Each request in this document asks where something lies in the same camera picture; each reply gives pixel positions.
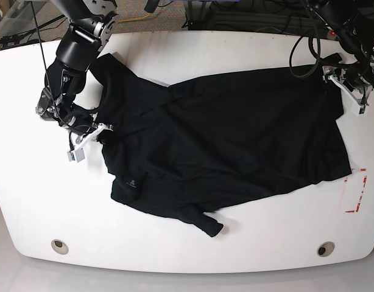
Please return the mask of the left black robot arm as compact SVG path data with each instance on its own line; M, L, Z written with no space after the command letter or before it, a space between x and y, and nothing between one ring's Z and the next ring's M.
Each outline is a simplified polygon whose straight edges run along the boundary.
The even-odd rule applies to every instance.
M314 24L313 35L308 37L308 47L315 64L310 71L299 75L293 71L292 57L301 36L291 50L289 69L299 79L310 77L319 66L323 70L323 80L332 82L364 114L371 92L374 90L374 22L365 17L354 1L302 1L309 18L318 17L338 38L339 44L346 53L353 55L354 63L345 64L332 57L321 57L321 43L317 25Z

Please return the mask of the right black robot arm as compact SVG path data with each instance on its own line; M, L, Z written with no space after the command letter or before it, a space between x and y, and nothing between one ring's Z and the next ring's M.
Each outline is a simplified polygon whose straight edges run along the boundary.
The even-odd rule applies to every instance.
M69 21L56 58L46 66L44 88L36 112L43 120L54 120L70 133L87 137L99 127L93 109L74 103L83 91L86 73L119 21L116 1L54 1Z

